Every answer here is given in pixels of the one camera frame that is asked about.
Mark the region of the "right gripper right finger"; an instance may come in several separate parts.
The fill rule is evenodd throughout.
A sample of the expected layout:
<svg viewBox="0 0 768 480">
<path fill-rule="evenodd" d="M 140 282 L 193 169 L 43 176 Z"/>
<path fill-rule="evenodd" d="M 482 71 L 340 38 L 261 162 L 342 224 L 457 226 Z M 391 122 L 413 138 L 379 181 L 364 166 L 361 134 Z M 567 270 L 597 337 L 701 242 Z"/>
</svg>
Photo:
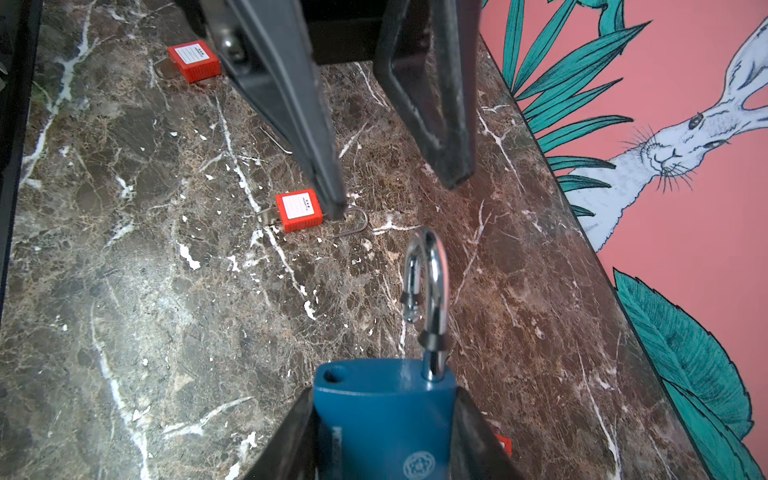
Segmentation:
<svg viewBox="0 0 768 480">
<path fill-rule="evenodd" d="M 523 480 L 470 393 L 458 387 L 450 442 L 451 479 Z"/>
</svg>

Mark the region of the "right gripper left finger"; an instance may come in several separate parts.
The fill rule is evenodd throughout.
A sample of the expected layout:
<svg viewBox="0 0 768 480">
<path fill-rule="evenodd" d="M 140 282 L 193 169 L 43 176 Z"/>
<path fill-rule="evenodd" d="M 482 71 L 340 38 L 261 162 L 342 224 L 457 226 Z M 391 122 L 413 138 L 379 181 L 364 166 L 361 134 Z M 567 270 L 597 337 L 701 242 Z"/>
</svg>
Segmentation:
<svg viewBox="0 0 768 480">
<path fill-rule="evenodd" d="M 302 391 L 255 464 L 242 475 L 246 480 L 317 479 L 318 415 L 313 389 Z"/>
</svg>

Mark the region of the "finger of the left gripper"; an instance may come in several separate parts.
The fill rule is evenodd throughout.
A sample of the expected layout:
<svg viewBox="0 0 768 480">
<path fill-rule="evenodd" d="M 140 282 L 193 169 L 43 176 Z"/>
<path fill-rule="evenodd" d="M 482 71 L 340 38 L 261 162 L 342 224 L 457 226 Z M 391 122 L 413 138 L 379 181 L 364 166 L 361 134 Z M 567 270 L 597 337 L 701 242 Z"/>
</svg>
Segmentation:
<svg viewBox="0 0 768 480">
<path fill-rule="evenodd" d="M 209 38 L 233 85 L 289 144 L 323 212 L 344 217 L 335 131 L 298 1 L 202 1 Z"/>
<path fill-rule="evenodd" d="M 443 187 L 475 171 L 479 1 L 388 1 L 374 76 Z"/>
</svg>

